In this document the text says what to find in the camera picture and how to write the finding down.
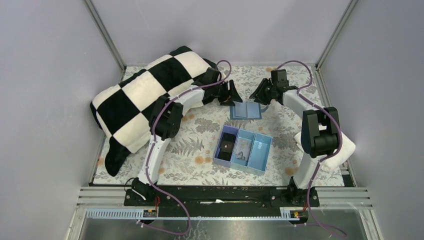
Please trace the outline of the teal leather card holder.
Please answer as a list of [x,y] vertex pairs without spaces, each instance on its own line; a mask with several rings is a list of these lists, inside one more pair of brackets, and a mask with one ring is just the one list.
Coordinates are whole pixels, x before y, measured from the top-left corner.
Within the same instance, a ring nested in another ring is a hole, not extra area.
[[230,106],[231,120],[261,120],[269,106],[261,106],[257,102],[235,102],[234,106]]

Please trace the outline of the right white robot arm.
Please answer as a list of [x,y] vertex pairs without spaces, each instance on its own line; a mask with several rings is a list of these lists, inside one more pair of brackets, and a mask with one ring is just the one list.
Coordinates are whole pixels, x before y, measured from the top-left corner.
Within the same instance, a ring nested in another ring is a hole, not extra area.
[[289,84],[285,69],[272,70],[271,77],[260,82],[250,99],[262,105],[275,100],[301,117],[303,156],[281,199],[294,206],[308,204],[321,163],[341,144],[338,110],[323,108],[303,96],[298,87]]

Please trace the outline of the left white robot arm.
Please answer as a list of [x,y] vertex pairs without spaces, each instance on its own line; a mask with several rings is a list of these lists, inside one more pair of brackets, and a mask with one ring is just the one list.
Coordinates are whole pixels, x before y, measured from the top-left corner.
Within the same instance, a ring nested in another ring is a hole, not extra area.
[[180,130],[183,116],[197,103],[208,104],[218,99],[222,106],[234,106],[243,100],[232,79],[222,77],[219,70],[209,67],[204,75],[183,92],[171,97],[160,97],[149,120],[150,140],[141,170],[131,183],[128,194],[137,200],[152,202],[157,199],[160,163],[172,138]]

